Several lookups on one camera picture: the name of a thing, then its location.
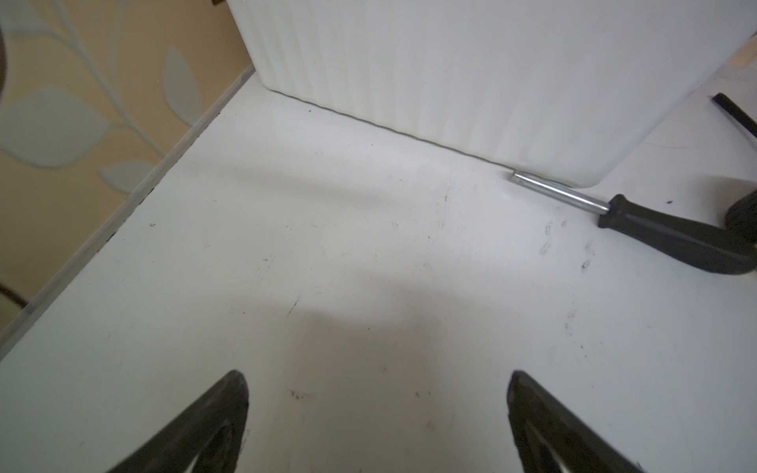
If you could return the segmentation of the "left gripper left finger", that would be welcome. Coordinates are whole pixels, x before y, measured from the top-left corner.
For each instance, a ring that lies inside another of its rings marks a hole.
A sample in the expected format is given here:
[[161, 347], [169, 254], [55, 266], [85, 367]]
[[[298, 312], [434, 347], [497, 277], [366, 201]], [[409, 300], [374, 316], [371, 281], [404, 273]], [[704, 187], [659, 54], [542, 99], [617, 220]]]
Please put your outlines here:
[[248, 384], [225, 374], [114, 472], [234, 472], [248, 419]]

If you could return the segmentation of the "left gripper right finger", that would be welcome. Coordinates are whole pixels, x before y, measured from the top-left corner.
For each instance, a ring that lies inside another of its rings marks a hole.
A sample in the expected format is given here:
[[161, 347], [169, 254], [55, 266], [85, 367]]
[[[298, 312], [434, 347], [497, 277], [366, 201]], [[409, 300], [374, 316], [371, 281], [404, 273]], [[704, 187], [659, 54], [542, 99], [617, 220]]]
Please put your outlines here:
[[509, 421], [526, 472], [640, 472], [524, 371], [507, 391]]

